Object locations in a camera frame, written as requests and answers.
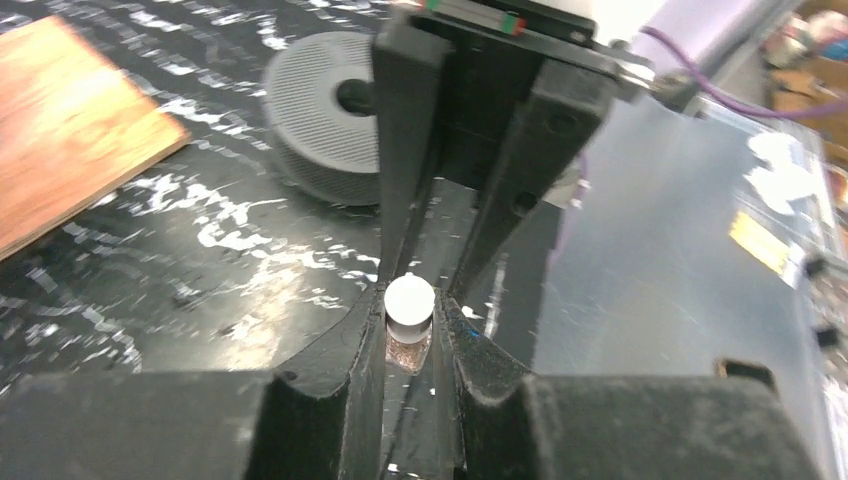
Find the nail polish bottle white cap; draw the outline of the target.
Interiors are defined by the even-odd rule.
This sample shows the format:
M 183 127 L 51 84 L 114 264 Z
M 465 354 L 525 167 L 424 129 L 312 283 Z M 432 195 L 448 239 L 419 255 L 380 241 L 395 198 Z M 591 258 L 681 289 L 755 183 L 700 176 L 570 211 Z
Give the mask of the nail polish bottle white cap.
M 435 300 L 433 286 L 412 273 L 391 281 L 384 293 L 386 359 L 408 373 L 418 373 L 425 362 Z

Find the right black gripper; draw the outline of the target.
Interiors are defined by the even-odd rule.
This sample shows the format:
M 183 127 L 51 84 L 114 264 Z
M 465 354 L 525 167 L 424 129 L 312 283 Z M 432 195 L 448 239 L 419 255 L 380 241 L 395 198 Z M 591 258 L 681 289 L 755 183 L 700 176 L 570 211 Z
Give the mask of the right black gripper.
M 379 280 L 407 271 L 432 181 L 478 214 L 450 295 L 463 299 L 606 118 L 647 89 L 647 60 L 590 20 L 528 1 L 401 1 L 372 43 Z

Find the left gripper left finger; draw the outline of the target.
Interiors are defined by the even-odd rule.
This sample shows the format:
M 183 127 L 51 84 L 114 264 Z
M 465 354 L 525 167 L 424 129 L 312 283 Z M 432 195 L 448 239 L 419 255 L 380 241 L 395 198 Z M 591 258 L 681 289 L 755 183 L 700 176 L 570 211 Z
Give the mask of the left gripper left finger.
M 375 479 L 384 287 L 277 367 L 50 374 L 1 400 L 5 479 Z

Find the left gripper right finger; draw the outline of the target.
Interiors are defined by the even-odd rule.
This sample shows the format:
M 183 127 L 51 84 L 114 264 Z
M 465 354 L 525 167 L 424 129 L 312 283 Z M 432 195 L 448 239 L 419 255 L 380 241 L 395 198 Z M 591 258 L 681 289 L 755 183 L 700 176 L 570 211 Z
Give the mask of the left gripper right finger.
M 721 376 L 548 376 L 437 296 L 443 479 L 817 479 L 778 397 Z

